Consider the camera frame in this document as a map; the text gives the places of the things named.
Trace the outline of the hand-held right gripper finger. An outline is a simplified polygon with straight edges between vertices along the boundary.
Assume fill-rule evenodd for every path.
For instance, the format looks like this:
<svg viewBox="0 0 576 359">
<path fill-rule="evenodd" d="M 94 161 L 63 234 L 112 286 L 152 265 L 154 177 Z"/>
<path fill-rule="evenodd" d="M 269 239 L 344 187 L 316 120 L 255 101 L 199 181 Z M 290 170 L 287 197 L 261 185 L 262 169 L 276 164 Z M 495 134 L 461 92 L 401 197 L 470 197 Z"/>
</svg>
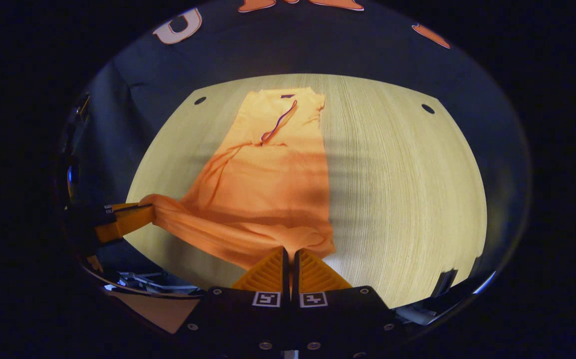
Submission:
<svg viewBox="0 0 576 359">
<path fill-rule="evenodd" d="M 231 286 L 206 291 L 176 332 L 191 359 L 280 359 L 289 307 L 289 259 L 277 248 Z"/>
<path fill-rule="evenodd" d="M 354 287 L 310 250 L 294 258 L 294 345 L 301 359 L 385 359 L 408 334 L 371 286 Z"/>
</svg>

